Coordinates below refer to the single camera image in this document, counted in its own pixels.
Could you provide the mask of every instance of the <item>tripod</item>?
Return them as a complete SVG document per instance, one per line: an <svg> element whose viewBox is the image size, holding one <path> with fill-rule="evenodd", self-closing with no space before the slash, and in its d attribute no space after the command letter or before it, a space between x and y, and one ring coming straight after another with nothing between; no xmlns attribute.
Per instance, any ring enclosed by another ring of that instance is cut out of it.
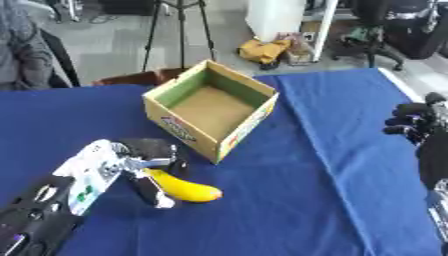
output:
<svg viewBox="0 0 448 256"><path fill-rule="evenodd" d="M149 59L149 53L151 51L152 48L152 42L154 39L154 32L157 26L157 19L159 16L159 11L160 11L160 7L162 6L162 4L166 4L168 6L171 6L175 9L177 9L178 11L178 19L179 19L179 25L180 25L180 65L181 65L181 69L185 69L185 42L184 42L184 37L185 37L185 9L193 7L195 5L199 5L199 8L201 9L201 16L202 16L202 21L204 22L204 30L205 30L205 35L207 36L207 42L208 42L208 48L210 49L210 56L212 58L212 60L215 60L215 53L214 53L214 43L211 39L210 36L210 29L208 27L208 22L207 22L207 16L205 14L205 2L204 0L198 0L195 3L191 3L191 4L187 4L184 5L184 0L177 0L177 4L172 4L170 2L167 2L165 0L154 0L155 1L155 10L154 10L154 18L151 24L151 32L149 34L149 38L148 38L148 43L146 44L145 50L146 50L146 55L145 55L145 61L143 63L143 72L146 71L146 67L148 65L148 59Z"/></svg>

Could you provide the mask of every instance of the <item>robotic arm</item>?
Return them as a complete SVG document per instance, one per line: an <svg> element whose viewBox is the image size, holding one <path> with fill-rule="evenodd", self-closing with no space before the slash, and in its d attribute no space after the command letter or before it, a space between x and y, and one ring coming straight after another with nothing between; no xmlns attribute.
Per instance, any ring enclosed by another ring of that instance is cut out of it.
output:
<svg viewBox="0 0 448 256"><path fill-rule="evenodd" d="M0 211L0 255L54 255L81 224L91 205L124 174L142 199L171 208L143 168L185 168L177 147L163 140L98 140Z"/></svg>
<svg viewBox="0 0 448 256"><path fill-rule="evenodd" d="M428 212L448 255L448 102L437 93L426 103L400 104L386 120L386 134L403 134L417 146L419 172L428 189Z"/></svg>

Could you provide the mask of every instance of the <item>box label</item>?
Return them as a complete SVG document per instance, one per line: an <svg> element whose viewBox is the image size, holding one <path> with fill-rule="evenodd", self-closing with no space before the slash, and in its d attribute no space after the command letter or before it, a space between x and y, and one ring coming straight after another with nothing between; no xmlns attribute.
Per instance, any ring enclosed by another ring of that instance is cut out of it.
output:
<svg viewBox="0 0 448 256"><path fill-rule="evenodd" d="M193 137L184 127L182 127L182 124L179 120L177 120L175 117L171 116L164 116L161 118L162 122L166 124L168 127L168 130L172 132L175 136L177 136L181 140L188 140L188 141L196 141L196 138Z"/></svg>

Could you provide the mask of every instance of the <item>office chair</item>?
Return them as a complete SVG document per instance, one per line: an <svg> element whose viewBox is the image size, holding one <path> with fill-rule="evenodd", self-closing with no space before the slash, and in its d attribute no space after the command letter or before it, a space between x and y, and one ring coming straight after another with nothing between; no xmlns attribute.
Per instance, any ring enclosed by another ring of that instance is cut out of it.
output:
<svg viewBox="0 0 448 256"><path fill-rule="evenodd" d="M389 22L389 12L417 12L423 10L427 5L427 0L353 1L352 11L362 24L361 33L363 33L365 40L359 41L356 36L341 38L342 47L335 49L333 59L338 60L342 56L354 56L363 53L367 55L369 67L372 68L375 66L375 57L378 55L394 60L397 63L394 70L401 71L403 69L403 59L385 47L384 26Z"/></svg>
<svg viewBox="0 0 448 256"><path fill-rule="evenodd" d="M67 50L62 44L61 39L58 37L48 33L47 31L41 29L41 35L44 39L45 43L50 48L53 56L58 61L65 75L71 83L71 86L68 85L59 75L53 72L50 77L49 84L52 88L70 88L70 87L80 87L81 84L79 82L78 74L73 66L73 62L70 59L70 55L68 55Z"/></svg>

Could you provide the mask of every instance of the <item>box bottom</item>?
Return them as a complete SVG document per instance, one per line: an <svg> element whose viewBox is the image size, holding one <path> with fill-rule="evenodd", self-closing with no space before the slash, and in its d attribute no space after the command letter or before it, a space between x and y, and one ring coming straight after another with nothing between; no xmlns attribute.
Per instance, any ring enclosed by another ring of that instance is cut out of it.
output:
<svg viewBox="0 0 448 256"><path fill-rule="evenodd" d="M215 140L222 141L255 108L212 86L202 86L171 111Z"/></svg>

